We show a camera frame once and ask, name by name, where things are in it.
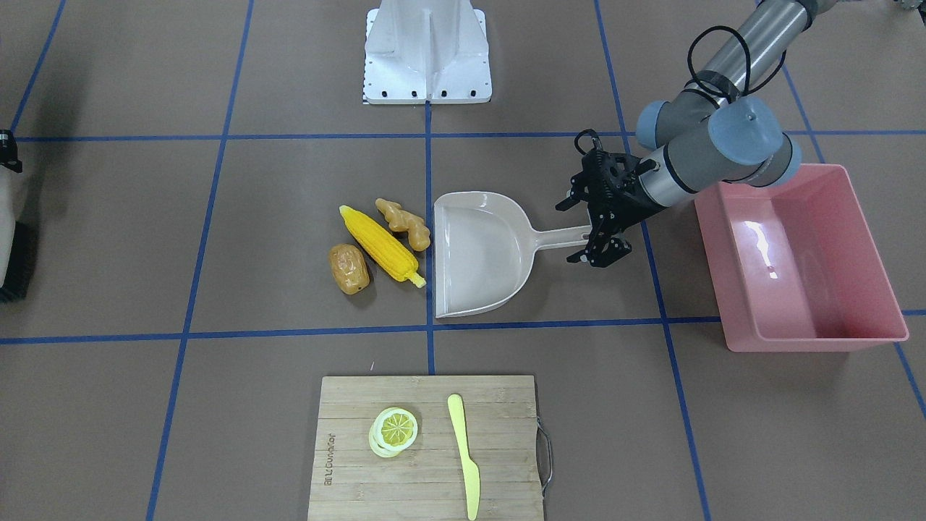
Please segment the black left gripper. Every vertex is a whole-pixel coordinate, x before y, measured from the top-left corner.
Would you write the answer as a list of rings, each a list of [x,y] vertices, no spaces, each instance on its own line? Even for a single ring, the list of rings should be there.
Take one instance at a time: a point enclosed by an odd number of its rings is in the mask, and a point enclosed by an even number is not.
[[[651,167],[655,162],[605,151],[593,129],[579,132],[573,145],[582,156],[582,169],[570,178],[566,197],[556,204],[556,210],[568,211],[585,203],[592,228],[586,246],[566,257],[566,261],[603,269],[634,250],[626,229],[663,210],[647,194],[640,177],[642,167]]]

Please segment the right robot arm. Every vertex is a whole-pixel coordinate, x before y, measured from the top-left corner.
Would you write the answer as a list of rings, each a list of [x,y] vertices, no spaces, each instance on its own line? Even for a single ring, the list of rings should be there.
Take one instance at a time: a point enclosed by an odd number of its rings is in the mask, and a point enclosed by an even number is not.
[[[27,175],[14,133],[1,131],[1,302],[24,300],[38,254],[36,228],[20,220],[27,197]]]

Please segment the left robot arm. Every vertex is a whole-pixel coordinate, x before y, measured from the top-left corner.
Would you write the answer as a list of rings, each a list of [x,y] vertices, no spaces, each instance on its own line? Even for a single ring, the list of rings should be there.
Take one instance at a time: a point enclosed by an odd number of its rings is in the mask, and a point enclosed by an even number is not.
[[[761,1],[741,27],[716,25],[708,33],[729,39],[690,75],[674,100],[649,103],[636,122],[645,157],[605,151],[595,130],[581,151],[582,169],[570,179],[568,195],[556,205],[587,207],[590,231],[569,263],[605,268],[632,251],[625,231],[720,182],[777,187],[797,173],[799,147],[758,98],[783,68],[786,52],[833,1]]]

